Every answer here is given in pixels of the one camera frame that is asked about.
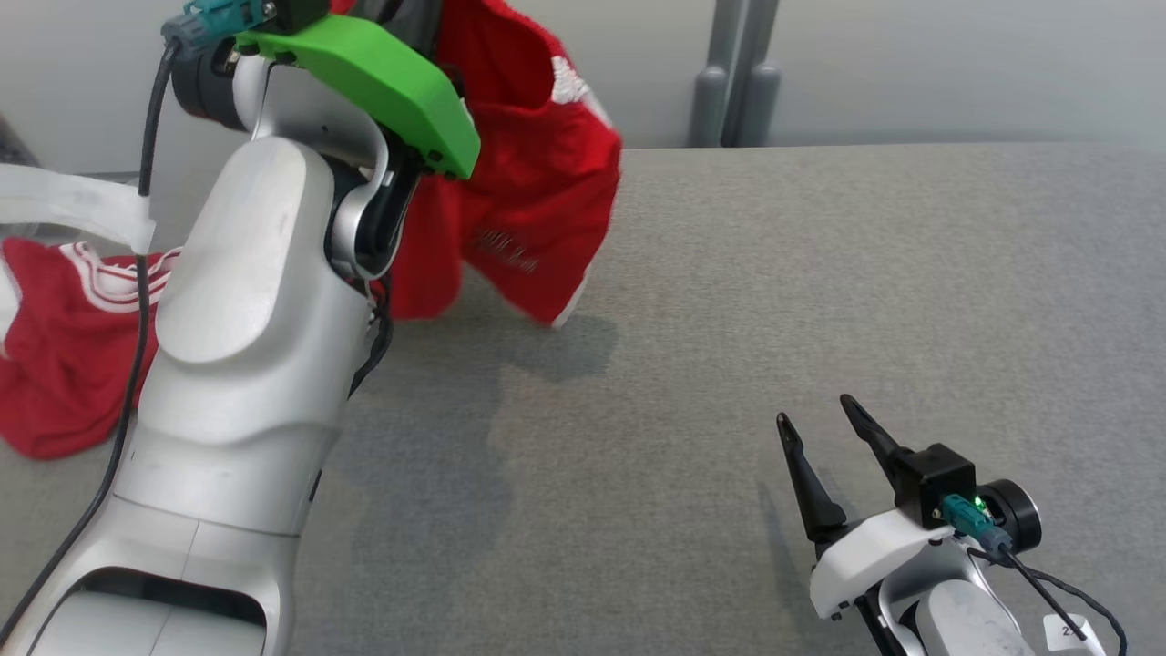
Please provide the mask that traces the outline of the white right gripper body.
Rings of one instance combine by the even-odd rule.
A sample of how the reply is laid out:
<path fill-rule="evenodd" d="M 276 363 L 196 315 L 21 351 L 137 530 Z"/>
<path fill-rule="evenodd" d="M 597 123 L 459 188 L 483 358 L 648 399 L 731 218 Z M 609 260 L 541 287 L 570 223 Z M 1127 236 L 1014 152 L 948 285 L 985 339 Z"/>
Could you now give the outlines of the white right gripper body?
<path fill-rule="evenodd" d="M 976 585 L 976 564 L 950 525 L 925 530 L 904 512 L 881 512 L 850 528 L 824 549 L 809 581 L 816 616 L 856 611 L 863 600 L 874 616 L 899 621 L 944 581 Z"/>

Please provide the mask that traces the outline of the grey partition post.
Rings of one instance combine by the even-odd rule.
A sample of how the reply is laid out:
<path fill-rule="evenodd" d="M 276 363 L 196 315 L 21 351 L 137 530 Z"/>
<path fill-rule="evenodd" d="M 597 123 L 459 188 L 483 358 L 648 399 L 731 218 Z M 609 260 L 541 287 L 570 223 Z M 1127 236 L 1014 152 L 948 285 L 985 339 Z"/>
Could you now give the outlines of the grey partition post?
<path fill-rule="evenodd" d="M 704 68 L 694 80 L 688 147 L 719 147 L 730 105 L 742 24 L 750 0 L 715 0 Z"/>
<path fill-rule="evenodd" d="M 747 0 L 733 68 L 724 147 L 763 147 L 770 141 L 782 71 L 770 61 L 780 0 Z"/>

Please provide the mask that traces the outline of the red shorts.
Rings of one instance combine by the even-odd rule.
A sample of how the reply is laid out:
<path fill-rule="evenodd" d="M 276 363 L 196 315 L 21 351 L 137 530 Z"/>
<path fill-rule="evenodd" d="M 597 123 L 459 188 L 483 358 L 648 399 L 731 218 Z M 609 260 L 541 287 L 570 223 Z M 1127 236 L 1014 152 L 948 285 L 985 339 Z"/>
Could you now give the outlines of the red shorts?
<path fill-rule="evenodd" d="M 373 291 L 392 319 L 430 320 L 472 267 L 559 327 L 607 237 L 621 137 L 561 41 L 506 0 L 443 0 L 436 58 L 464 89 L 479 157 L 469 179 L 421 179 Z"/>

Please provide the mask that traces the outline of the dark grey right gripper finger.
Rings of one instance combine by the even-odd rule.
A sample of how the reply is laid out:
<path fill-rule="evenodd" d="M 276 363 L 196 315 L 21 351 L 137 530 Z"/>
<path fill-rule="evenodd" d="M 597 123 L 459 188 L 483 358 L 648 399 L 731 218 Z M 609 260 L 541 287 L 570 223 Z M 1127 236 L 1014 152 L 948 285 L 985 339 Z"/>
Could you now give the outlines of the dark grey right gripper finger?
<path fill-rule="evenodd" d="M 805 536 L 817 548 L 828 548 L 847 531 L 848 516 L 833 502 L 828 491 L 805 457 L 803 438 L 798 433 L 787 414 L 777 415 L 777 428 L 782 445 L 784 463 L 791 473 L 791 484 L 803 522 Z"/>
<path fill-rule="evenodd" d="M 902 454 L 909 454 L 911 449 L 904 449 L 898 444 L 894 437 L 891 437 L 885 429 L 883 429 L 877 421 L 874 421 L 870 414 L 865 410 L 854 395 L 842 394 L 840 395 L 840 404 L 843 411 L 847 414 L 847 418 L 850 421 L 854 431 L 857 433 L 861 440 L 868 444 L 870 451 L 874 453 L 874 460 L 877 460 L 880 470 L 883 470 L 884 475 L 887 478 L 892 488 L 900 488 L 900 474 L 898 466 L 899 458 Z"/>

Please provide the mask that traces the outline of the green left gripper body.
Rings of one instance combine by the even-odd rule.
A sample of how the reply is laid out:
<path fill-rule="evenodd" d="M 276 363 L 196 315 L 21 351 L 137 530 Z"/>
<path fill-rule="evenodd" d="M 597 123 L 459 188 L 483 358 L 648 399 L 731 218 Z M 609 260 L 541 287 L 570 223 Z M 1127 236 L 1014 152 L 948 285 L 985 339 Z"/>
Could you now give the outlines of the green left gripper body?
<path fill-rule="evenodd" d="M 445 71 L 365 17 L 325 14 L 290 35 L 251 30 L 238 45 L 288 66 L 241 64 L 266 79 L 253 137 L 298 137 L 333 157 L 387 171 L 382 131 L 419 151 L 433 171 L 468 179 L 480 137 Z"/>

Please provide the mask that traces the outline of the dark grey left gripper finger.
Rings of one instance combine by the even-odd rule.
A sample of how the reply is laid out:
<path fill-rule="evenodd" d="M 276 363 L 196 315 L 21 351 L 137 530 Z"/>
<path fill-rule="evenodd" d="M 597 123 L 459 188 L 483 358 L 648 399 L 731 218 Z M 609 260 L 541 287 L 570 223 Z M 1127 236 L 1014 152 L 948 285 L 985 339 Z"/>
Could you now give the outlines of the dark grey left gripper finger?
<path fill-rule="evenodd" d="M 353 13 L 382 26 L 415 51 L 435 51 L 438 0 L 354 0 Z"/>

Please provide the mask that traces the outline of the red white jersey shirt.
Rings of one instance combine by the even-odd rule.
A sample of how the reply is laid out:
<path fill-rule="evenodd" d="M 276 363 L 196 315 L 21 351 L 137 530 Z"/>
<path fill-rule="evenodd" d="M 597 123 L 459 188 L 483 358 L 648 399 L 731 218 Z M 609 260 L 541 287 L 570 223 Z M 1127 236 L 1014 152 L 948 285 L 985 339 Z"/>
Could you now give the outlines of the red white jersey shirt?
<path fill-rule="evenodd" d="M 129 256 L 87 242 L 0 241 L 0 439 L 54 460 L 108 439 L 138 343 Z"/>

